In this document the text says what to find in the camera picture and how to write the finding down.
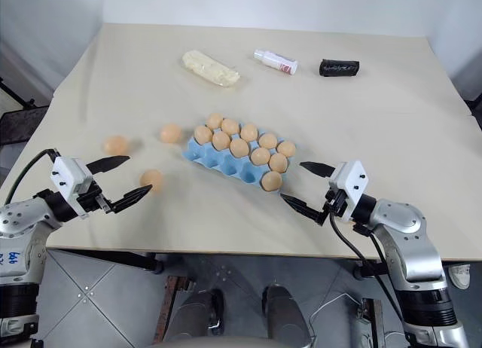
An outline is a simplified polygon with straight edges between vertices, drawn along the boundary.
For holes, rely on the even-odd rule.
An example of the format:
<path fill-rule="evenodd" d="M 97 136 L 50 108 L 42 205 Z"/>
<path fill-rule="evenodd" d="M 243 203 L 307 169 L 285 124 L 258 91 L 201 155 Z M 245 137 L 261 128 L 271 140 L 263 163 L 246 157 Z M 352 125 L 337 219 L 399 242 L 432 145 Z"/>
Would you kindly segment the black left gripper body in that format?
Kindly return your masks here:
<path fill-rule="evenodd" d="M 76 200 L 82 208 L 83 215 L 99 209 L 104 213 L 112 212 L 111 202 L 104 197 L 102 189 L 94 179 L 90 182 L 88 189 L 80 193 Z"/>

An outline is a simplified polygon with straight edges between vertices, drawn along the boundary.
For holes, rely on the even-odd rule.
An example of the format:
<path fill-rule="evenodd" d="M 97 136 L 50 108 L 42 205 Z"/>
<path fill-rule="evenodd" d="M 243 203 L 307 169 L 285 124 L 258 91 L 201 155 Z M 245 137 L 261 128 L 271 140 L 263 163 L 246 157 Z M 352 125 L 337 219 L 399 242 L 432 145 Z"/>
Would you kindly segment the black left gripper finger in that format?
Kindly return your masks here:
<path fill-rule="evenodd" d="M 113 213 L 119 213 L 138 203 L 151 189 L 153 185 L 145 185 L 126 193 L 121 199 L 110 203 Z"/>
<path fill-rule="evenodd" d="M 102 159 L 87 164 L 87 168 L 92 174 L 108 172 L 112 169 L 119 167 L 122 163 L 125 163 L 129 159 L 129 156 L 123 155 L 104 157 Z"/>

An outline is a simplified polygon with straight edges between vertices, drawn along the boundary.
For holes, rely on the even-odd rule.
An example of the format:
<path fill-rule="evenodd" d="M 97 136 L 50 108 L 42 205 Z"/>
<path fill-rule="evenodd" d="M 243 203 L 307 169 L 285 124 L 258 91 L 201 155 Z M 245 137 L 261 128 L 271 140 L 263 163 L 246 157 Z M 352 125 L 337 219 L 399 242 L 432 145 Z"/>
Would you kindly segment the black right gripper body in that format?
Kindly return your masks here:
<path fill-rule="evenodd" d="M 325 195 L 325 203 L 319 213 L 317 223 L 323 225 L 331 213 L 334 216 L 342 217 L 347 207 L 346 198 L 347 194 L 344 190 L 334 191 L 330 188 Z"/>

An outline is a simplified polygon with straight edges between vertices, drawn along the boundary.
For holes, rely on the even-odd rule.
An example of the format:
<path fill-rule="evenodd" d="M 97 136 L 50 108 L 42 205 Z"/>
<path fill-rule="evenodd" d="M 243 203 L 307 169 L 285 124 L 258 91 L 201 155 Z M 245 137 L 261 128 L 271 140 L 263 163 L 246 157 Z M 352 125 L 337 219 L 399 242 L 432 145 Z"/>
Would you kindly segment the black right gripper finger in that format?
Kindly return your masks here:
<path fill-rule="evenodd" d="M 307 203 L 287 194 L 280 194 L 280 197 L 297 213 L 319 223 L 320 212 L 308 207 Z"/>
<path fill-rule="evenodd" d="M 317 163 L 312 161 L 304 161 L 299 163 L 304 169 L 322 178 L 329 178 L 335 171 L 335 168 L 324 163 Z"/>

